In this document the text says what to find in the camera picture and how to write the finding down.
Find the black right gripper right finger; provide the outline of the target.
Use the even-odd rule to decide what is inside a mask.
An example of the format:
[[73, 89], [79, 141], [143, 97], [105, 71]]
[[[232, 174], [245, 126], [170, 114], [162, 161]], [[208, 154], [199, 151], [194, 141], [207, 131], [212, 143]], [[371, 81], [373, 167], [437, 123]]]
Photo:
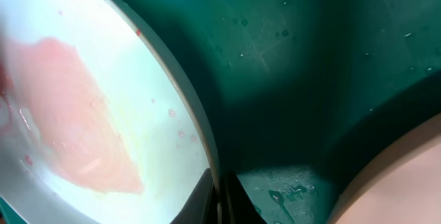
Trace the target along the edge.
[[222, 223], [266, 224], [233, 172], [222, 180]]

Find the light blue plate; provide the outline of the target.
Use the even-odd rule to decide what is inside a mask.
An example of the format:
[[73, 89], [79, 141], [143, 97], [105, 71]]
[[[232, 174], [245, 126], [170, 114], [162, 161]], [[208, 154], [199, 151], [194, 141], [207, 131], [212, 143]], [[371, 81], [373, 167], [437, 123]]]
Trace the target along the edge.
[[123, 0], [1, 0], [1, 199], [26, 223], [171, 223], [218, 178], [203, 107]]

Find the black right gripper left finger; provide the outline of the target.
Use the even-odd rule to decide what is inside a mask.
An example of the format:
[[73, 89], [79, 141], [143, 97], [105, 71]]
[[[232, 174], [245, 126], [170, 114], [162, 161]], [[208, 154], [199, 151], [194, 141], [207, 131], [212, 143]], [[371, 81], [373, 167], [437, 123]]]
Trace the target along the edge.
[[171, 224], [217, 224], [218, 200], [210, 169], [206, 169]]

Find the teal plastic tray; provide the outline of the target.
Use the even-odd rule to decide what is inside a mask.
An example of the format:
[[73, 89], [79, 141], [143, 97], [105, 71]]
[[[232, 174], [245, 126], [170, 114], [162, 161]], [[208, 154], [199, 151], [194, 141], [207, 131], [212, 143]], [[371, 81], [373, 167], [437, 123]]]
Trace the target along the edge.
[[440, 0], [123, 0], [205, 112], [218, 178], [266, 223], [329, 223], [353, 178], [440, 116]]

